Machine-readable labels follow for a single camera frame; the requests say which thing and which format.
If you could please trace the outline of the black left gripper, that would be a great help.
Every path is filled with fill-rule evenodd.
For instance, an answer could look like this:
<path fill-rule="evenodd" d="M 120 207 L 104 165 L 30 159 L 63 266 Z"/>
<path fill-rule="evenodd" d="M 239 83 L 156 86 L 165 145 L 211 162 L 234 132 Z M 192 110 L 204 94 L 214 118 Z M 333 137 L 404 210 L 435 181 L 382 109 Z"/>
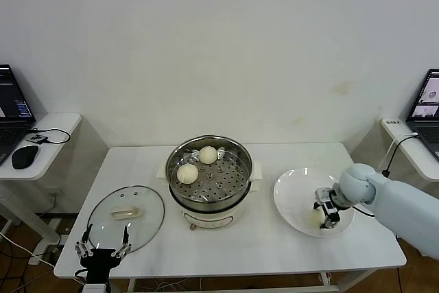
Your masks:
<path fill-rule="evenodd" d="M 93 225 L 89 224 L 83 232 L 81 240 L 75 243 L 75 250 L 80 264 L 86 269 L 87 284 L 108 284 L 110 271 L 116 268 L 128 253 L 132 244 L 129 242 L 128 227 L 124 226 L 122 246 L 119 250 L 88 247 L 88 238 Z"/>

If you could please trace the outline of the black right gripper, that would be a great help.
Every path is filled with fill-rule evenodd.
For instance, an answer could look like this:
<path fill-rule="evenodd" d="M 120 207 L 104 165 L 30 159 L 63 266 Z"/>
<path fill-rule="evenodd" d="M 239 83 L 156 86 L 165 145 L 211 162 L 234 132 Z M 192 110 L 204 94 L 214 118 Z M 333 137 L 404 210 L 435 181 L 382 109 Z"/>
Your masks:
<path fill-rule="evenodd" d="M 326 200 L 323 203 L 316 201 L 313 204 L 313 209 L 323 209 L 326 216 L 326 220 L 320 225 L 320 229 L 332 229 L 335 228 L 340 221 L 340 215 L 338 208 L 332 203 L 331 200 Z"/>

